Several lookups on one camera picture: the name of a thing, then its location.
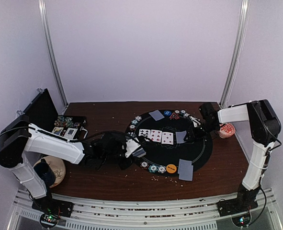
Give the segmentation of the blue playing card deck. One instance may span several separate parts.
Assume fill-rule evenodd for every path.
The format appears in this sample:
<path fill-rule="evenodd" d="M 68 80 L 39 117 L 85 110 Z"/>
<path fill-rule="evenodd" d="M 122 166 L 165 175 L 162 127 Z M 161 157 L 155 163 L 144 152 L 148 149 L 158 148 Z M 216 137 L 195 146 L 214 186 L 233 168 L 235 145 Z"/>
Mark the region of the blue playing card deck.
<path fill-rule="evenodd" d="M 140 158 L 140 157 L 142 157 L 144 155 L 146 155 L 146 151 L 143 148 L 139 148 L 139 149 L 137 149 L 136 151 L 134 151 L 132 153 L 133 157 L 138 157 L 138 158 Z"/>

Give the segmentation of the red triangular all-in marker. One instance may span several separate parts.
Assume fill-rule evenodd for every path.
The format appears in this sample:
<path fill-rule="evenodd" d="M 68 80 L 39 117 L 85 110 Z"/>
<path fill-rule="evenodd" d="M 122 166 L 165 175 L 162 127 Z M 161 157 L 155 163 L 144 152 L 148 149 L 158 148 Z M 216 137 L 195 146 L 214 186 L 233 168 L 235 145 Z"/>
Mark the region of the red triangular all-in marker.
<path fill-rule="evenodd" d="M 171 115 L 170 115 L 170 119 L 175 119 L 175 120 L 178 120 L 180 117 L 177 113 L 173 112 Z"/>

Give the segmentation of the six of hearts card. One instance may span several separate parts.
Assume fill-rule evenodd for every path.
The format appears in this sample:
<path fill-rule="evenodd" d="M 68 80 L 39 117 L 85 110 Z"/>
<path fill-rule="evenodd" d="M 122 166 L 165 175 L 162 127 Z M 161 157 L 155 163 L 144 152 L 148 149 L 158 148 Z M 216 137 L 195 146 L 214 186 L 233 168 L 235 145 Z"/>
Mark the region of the six of hearts card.
<path fill-rule="evenodd" d="M 149 138 L 150 138 L 152 141 L 154 141 L 154 142 L 160 143 L 160 142 L 161 142 L 161 138 L 162 138 L 162 131 L 161 131 L 161 130 L 152 129 L 152 130 L 150 131 Z"/>

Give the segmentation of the yellow big blind button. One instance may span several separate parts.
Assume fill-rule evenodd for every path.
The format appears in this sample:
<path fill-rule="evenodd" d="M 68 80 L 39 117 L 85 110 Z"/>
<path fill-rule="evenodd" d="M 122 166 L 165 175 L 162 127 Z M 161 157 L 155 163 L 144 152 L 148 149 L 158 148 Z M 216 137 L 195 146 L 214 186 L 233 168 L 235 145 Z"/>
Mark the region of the yellow big blind button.
<path fill-rule="evenodd" d="M 167 173 L 174 174 L 177 171 L 177 167 L 174 164 L 168 164 L 166 166 Z"/>

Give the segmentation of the five of diamonds card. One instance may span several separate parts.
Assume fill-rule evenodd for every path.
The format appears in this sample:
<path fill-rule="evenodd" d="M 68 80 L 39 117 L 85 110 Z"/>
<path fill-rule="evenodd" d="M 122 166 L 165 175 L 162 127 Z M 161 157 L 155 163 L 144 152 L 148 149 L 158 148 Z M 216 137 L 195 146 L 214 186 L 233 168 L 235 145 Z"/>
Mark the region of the five of diamonds card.
<path fill-rule="evenodd" d="M 172 132 L 162 132 L 161 136 L 162 136 L 161 144 L 173 145 L 173 142 L 174 142 L 173 136 L 174 136 L 174 134 Z"/>

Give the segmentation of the single blue-backed playing card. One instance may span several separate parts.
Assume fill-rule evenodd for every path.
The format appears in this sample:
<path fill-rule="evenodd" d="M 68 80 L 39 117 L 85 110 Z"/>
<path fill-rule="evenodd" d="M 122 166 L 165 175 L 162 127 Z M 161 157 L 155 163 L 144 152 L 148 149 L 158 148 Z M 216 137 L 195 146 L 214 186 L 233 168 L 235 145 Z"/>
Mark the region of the single blue-backed playing card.
<path fill-rule="evenodd" d="M 155 110 L 148 113 L 155 121 L 159 121 L 164 118 L 164 115 L 159 111 Z"/>

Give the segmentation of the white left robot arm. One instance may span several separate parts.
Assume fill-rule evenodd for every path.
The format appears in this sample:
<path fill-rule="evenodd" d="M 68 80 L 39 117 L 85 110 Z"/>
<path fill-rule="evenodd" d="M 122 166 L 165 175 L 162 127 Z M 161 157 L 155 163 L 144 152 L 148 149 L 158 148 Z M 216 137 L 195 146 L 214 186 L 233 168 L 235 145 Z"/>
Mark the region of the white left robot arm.
<path fill-rule="evenodd" d="M 25 152 L 56 157 L 72 164 L 100 168 L 108 159 L 126 169 L 133 152 L 141 147 L 138 138 L 119 131 L 103 131 L 82 140 L 69 139 L 39 128 L 22 115 L 0 133 L 0 165 L 8 168 L 47 213 L 57 208 L 48 186 L 30 165 Z"/>

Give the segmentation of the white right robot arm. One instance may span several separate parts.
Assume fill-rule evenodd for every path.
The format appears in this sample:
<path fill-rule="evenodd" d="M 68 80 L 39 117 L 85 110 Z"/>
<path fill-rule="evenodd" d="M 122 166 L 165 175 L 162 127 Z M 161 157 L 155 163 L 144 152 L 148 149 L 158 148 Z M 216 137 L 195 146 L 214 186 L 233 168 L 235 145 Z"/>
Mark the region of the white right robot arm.
<path fill-rule="evenodd" d="M 220 129 L 221 124 L 234 122 L 249 122 L 253 149 L 242 186 L 252 191 L 260 187 L 261 178 L 267 169 L 268 157 L 277 148 L 275 143 L 282 143 L 278 135 L 282 129 L 281 122 L 267 99 L 233 105 L 215 110 L 211 103 L 199 107 L 204 120 L 199 125 L 191 125 L 184 137 L 187 142 L 203 139 L 210 132 Z"/>

